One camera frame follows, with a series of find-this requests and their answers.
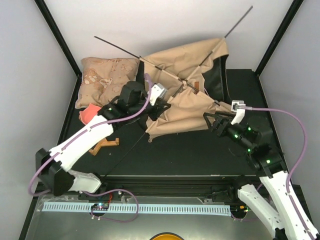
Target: white perforated rail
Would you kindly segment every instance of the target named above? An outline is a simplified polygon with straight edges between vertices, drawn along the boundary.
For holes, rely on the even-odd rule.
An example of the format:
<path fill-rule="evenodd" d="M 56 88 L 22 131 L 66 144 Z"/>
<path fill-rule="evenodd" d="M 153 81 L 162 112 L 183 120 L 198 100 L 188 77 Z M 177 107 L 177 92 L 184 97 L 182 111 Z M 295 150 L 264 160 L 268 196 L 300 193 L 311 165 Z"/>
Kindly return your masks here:
<path fill-rule="evenodd" d="M 87 202 L 45 202 L 43 212 L 89 213 L 95 203 Z M 134 214 L 137 205 L 131 203 L 111 203 L 108 210 L 94 213 Z M 230 206 L 225 205 L 184 205 L 184 204 L 139 204 L 140 214 L 188 214 L 230 216 Z"/>

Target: black frame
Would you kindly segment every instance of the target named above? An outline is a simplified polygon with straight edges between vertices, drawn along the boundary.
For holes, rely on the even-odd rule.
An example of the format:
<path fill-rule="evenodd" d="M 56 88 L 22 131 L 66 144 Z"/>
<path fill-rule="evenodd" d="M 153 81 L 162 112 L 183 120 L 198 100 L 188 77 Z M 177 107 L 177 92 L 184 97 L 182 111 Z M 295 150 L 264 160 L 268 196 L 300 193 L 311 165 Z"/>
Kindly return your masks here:
<path fill-rule="evenodd" d="M 58 44 L 60 45 L 65 57 L 67 58 L 69 64 L 71 65 L 75 75 L 77 76 L 77 81 L 76 81 L 76 84 L 74 87 L 74 91 L 73 91 L 73 94 L 71 97 L 68 111 L 66 113 L 66 116 L 65 116 L 65 119 L 63 122 L 63 126 L 62 126 L 62 130 L 61 130 L 61 133 L 60 133 L 60 136 L 58 139 L 58 144 L 59 144 L 59 143 L 63 142 L 66 138 L 67 129 L 70 124 L 70 119 L 72 117 L 73 110 L 74 110 L 73 106 L 75 105 L 75 102 L 77 100 L 78 89 L 81 84 L 82 72 L 80 71 L 62 33 L 60 32 L 53 16 L 51 15 L 50 10 L 48 9 L 48 7 L 45 3 L 45 0 L 34 0 L 34 1 L 35 1 L 36 5 L 38 6 L 40 12 L 42 13 L 48 26 L 50 27 L 55 39 L 57 40 Z M 280 40 L 282 39 L 283 35 L 285 34 L 287 28 L 289 27 L 291 21 L 295 17 L 296 13 L 298 12 L 298 10 L 303 2 L 304 2 L 304 0 L 293 0 L 292 1 L 290 8 L 288 9 L 286 15 L 284 16 L 278 30 L 276 31 L 270 45 L 268 46 L 261 62 L 259 63 L 259 65 L 255 71 L 255 74 L 258 77 L 258 79 L 259 79 L 259 76 L 261 75 L 264 68 L 266 67 L 269 59 L 271 58 L 272 54 L 274 53 L 275 49 L 277 48 Z M 263 90 L 262 90 L 262 86 L 261 86 L 260 82 L 259 82 L 259 85 L 260 85 L 260 90 L 263 94 Z M 265 96 L 264 96 L 264 102 L 265 102 L 265 105 L 268 106 Z M 269 119 L 270 119 L 270 122 L 272 123 L 272 130 L 274 133 L 276 133 L 275 126 L 273 125 L 273 121 L 272 121 L 270 113 L 269 113 Z M 112 183 L 115 186 L 117 186 L 118 184 L 123 184 L 123 183 L 119 183 L 118 177 L 109 176 L 107 178 L 108 178 L 108 182 Z M 131 185 L 131 188 L 137 189 L 135 192 L 138 192 L 138 194 L 139 194 L 139 192 L 143 193 L 144 190 L 150 186 L 150 181 L 152 181 L 151 185 L 157 186 L 158 188 L 161 189 L 158 191 L 158 193 L 156 193 L 156 195 L 168 196 L 168 195 L 172 195 L 172 193 L 173 193 L 172 189 L 170 189 L 170 186 L 166 185 L 169 182 L 172 183 L 172 181 L 175 181 L 175 183 L 174 183 L 175 190 L 174 191 L 176 192 L 177 191 L 176 187 L 183 190 L 184 187 L 190 186 L 191 180 L 196 180 L 197 186 L 201 186 L 203 189 L 205 189 L 204 191 L 203 191 L 203 189 L 202 189 L 202 191 L 198 191 L 198 189 L 196 189 L 196 190 L 189 192 L 189 193 L 188 192 L 186 193 L 183 191 L 181 191 L 179 193 L 180 196 L 188 196 L 188 197 L 193 196 L 193 197 L 195 197 L 195 196 L 204 194 L 209 189 L 211 190 L 210 186 L 215 184 L 215 182 L 218 181 L 219 179 L 220 179 L 219 182 L 222 183 L 221 182 L 221 180 L 223 180 L 222 176 L 216 177 L 214 179 L 212 179 L 211 177 L 199 177 L 199 179 L 195 179 L 194 177 L 166 177 L 166 179 L 163 179 L 163 178 L 161 179 L 161 177 L 147 177 L 147 178 L 146 177 L 135 177 L 134 179 L 132 177 L 130 177 L 130 179 L 126 179 L 125 177 L 121 177 L 121 182 L 123 180 L 127 181 L 128 184 Z M 230 182 L 230 180 L 231 179 L 226 179 L 225 183 L 228 184 Z M 36 191 L 37 192 L 41 191 L 41 188 L 42 188 L 42 185 L 39 184 Z M 302 201 L 302 205 L 304 206 L 304 209 L 305 209 L 306 213 L 308 214 L 309 211 L 308 211 L 308 207 L 305 202 L 303 193 L 299 187 L 297 187 L 297 190 L 298 190 L 297 195 L 299 196 L 299 200 Z M 33 197 L 32 201 L 31 201 L 31 204 L 30 204 L 26 219 L 24 221 L 24 225 L 22 227 L 20 237 L 19 237 L 20 240 L 24 240 L 27 236 L 27 232 L 28 232 L 30 222 L 32 220 L 33 212 L 36 208 L 37 200 L 38 200 L 37 197 Z"/>

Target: white wall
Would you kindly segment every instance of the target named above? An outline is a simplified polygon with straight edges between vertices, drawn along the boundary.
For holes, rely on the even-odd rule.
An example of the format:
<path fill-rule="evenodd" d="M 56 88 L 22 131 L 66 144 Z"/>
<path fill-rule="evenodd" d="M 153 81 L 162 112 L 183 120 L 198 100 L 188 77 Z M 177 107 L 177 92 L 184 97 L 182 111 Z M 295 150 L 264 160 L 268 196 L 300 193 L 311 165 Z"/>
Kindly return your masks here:
<path fill-rule="evenodd" d="M 269 107 L 297 115 L 308 132 L 308 149 L 293 182 L 302 186 L 311 217 L 320 229 L 320 8 L 304 1 L 266 69 L 261 81 Z M 295 120 L 272 115 L 288 166 L 296 162 L 303 136 Z"/>
<path fill-rule="evenodd" d="M 146 56 L 209 38 L 227 38 L 227 68 L 256 70 L 292 0 L 46 0 L 80 68 L 86 57 L 130 57 L 95 38 Z"/>
<path fill-rule="evenodd" d="M 0 233 L 19 238 L 35 153 L 57 144 L 76 82 L 32 0 L 0 3 Z"/>

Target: gray wall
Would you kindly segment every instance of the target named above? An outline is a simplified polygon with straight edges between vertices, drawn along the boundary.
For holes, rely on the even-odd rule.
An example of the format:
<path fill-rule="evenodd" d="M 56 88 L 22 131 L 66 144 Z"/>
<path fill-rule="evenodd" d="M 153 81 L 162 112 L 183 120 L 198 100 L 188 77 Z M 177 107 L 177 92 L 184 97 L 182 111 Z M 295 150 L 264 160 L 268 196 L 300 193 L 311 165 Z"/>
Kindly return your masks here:
<path fill-rule="evenodd" d="M 0 23 L 0 238 L 16 240 L 35 153 L 57 144 L 76 76 L 34 1 L 2 0 Z"/>
<path fill-rule="evenodd" d="M 305 0 L 261 75 L 269 107 L 298 116 L 308 132 L 308 148 L 293 175 L 300 184 L 311 217 L 320 228 L 320 2 Z M 291 168 L 303 145 L 295 120 L 272 114 L 285 159 Z"/>

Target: table surface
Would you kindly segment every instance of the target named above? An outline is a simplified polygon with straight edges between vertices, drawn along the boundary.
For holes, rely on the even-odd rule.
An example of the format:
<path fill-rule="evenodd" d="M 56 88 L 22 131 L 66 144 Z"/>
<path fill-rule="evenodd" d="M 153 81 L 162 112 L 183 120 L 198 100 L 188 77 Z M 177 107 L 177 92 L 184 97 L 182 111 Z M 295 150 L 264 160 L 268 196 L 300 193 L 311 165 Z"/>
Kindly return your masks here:
<path fill-rule="evenodd" d="M 196 198 L 139 198 L 140 203 L 201 204 Z M 228 216 L 139 214 L 130 223 L 92 220 L 88 213 L 41 212 L 38 201 L 26 240 L 149 240 L 164 232 L 185 240 L 271 240 L 261 221 L 234 221 Z M 126 220 L 129 214 L 109 213 L 105 217 Z M 255 218 L 250 212 L 247 218 Z"/>
<path fill-rule="evenodd" d="M 227 82 L 233 100 L 244 100 L 247 106 L 265 107 L 259 79 L 250 69 L 228 69 Z M 267 117 L 265 112 L 247 111 L 243 122 L 252 115 Z M 67 137 L 82 127 L 79 110 L 75 109 Z M 151 143 L 148 142 L 148 134 L 145 134 L 135 145 L 143 134 L 144 131 L 137 123 L 126 125 L 108 137 L 110 141 L 119 138 L 119 146 L 103 147 L 96 156 L 87 152 L 72 169 L 111 176 L 255 174 L 246 163 L 244 150 L 230 139 L 218 138 L 208 130 L 164 135 Z"/>

